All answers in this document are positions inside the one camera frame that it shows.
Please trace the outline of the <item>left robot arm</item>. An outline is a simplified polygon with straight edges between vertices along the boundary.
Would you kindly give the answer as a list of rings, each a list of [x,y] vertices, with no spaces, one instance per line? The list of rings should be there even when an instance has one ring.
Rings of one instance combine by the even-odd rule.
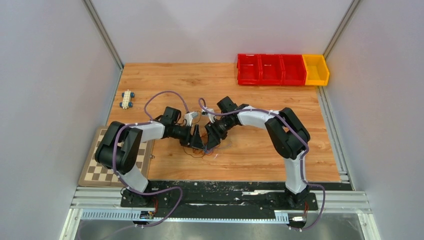
[[[124,186],[134,192],[133,200],[140,207],[147,207],[153,201],[153,193],[147,190],[149,180],[136,166],[141,143],[173,138],[183,147],[201,150],[204,144],[199,126],[192,125],[191,120],[197,116],[197,112],[182,115],[180,110],[167,106],[162,115],[148,122],[124,124],[114,121],[107,128],[94,159],[113,170]]]

